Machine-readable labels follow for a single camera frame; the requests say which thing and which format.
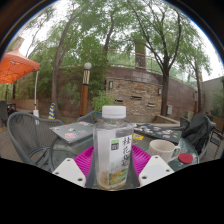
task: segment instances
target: white cup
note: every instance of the white cup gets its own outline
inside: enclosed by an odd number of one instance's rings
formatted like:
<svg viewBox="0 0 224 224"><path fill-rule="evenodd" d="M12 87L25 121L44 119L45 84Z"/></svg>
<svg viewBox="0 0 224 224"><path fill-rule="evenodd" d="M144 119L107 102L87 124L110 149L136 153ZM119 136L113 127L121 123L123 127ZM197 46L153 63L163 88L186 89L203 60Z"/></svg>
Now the white cup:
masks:
<svg viewBox="0 0 224 224"><path fill-rule="evenodd" d="M176 159L180 154L180 147L166 140L152 140L149 143L148 154L150 156L159 155L166 163Z"/></svg>

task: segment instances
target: bush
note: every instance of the bush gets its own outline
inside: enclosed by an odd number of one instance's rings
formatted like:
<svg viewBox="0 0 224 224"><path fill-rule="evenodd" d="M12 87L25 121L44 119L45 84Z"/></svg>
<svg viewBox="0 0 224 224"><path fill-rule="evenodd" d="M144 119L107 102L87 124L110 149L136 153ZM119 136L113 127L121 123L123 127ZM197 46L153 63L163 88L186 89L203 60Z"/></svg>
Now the bush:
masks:
<svg viewBox="0 0 224 224"><path fill-rule="evenodd" d="M93 97L92 106L93 109L102 112L102 107L105 105L115 105L117 104L114 98L110 95L107 96L105 91L98 91L98 96Z"/></svg>

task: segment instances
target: umbrella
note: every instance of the umbrella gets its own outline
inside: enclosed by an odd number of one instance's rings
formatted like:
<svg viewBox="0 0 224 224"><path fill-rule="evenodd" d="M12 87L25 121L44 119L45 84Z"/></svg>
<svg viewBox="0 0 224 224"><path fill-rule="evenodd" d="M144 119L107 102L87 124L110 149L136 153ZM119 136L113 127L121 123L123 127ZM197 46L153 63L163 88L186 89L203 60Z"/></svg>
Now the umbrella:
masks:
<svg viewBox="0 0 224 224"><path fill-rule="evenodd" d="M0 62L0 83L13 83L23 76L38 71L40 64L30 60L19 52L19 48L4 54ZM36 84L35 83L35 112L36 111Z"/></svg>

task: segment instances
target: plastic bottle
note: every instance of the plastic bottle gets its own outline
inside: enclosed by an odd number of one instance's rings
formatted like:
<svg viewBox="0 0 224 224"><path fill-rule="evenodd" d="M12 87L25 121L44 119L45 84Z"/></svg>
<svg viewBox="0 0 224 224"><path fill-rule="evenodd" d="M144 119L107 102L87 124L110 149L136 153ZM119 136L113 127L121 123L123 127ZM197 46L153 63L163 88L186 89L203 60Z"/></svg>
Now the plastic bottle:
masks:
<svg viewBox="0 0 224 224"><path fill-rule="evenodd" d="M103 106L102 117L93 128L97 185L114 190L126 183L134 127L124 121L125 106Z"/></svg>

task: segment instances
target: outdoor table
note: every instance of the outdoor table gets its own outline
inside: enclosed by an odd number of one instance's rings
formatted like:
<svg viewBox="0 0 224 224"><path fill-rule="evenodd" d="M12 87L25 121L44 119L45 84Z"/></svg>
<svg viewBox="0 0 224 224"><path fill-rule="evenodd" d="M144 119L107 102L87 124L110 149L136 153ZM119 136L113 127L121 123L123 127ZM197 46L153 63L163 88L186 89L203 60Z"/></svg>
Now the outdoor table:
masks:
<svg viewBox="0 0 224 224"><path fill-rule="evenodd" d="M145 136L142 140L136 140L133 139L133 145L136 145L137 147L141 148L142 150L146 151L148 150L149 143L153 139ZM191 165L195 165L199 163L199 157L194 149L193 146L191 146L190 143L188 143L183 138L180 138L179 144L181 148L181 153L189 153L193 156L193 161L190 164L184 164L179 161L179 159L175 159L168 163L168 165L174 170L174 172L179 171L183 168L186 168ZM52 172L66 159L66 158L75 158L77 155L79 155L81 152L83 152L85 149L93 146L93 137L88 137L86 139L78 140L73 143L66 143L66 141L62 140L61 138L55 139L55 141L52 143L50 147L50 157L49 157L49 163L50 168ZM126 184L119 188L119 190L124 189L133 189L136 188L133 186L133 179L134 176L136 178L136 174L134 173L133 165L129 167L128 171L128 177ZM96 178L94 177L94 183L92 186L92 189L99 189Z"/></svg>

